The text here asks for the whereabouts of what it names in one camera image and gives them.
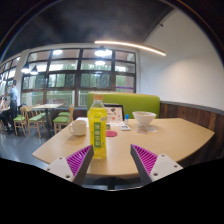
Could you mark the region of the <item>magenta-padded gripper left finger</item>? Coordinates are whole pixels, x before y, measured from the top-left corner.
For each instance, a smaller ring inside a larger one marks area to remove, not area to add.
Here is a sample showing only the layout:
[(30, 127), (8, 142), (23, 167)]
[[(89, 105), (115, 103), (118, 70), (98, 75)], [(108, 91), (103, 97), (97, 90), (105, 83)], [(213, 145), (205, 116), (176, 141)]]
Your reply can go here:
[(57, 158), (45, 170), (81, 186), (93, 155), (93, 146), (89, 145), (68, 157)]

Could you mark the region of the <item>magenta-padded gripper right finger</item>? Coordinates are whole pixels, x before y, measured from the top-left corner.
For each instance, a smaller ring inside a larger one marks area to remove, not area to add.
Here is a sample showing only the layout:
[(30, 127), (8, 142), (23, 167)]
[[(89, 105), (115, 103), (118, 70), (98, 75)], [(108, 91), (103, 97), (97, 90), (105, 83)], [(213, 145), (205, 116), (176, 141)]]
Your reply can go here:
[(156, 155), (134, 144), (131, 145), (130, 154), (135, 162), (143, 185), (147, 185), (182, 169), (182, 166), (168, 155)]

